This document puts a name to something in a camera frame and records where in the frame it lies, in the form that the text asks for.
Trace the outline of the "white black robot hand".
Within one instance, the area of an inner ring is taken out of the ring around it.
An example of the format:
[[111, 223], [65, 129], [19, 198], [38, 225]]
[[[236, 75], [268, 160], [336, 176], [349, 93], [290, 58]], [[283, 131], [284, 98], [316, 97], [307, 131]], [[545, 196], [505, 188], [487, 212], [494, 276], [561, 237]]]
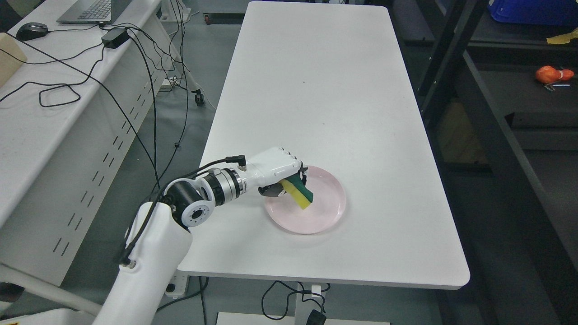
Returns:
[[240, 179], [244, 193], [258, 187], [271, 186], [293, 175], [297, 175], [302, 185], [306, 185], [308, 169], [291, 152], [281, 147], [272, 147], [248, 158]]

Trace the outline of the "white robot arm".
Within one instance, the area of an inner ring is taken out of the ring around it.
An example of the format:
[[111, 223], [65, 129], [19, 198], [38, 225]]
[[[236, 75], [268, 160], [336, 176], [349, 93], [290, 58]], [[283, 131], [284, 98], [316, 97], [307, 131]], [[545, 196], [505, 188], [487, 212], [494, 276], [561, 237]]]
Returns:
[[219, 163], [245, 168], [244, 155], [211, 161], [161, 187], [142, 204], [117, 257], [119, 272], [95, 325], [150, 325], [162, 296], [191, 243], [190, 225], [209, 206], [192, 176]]

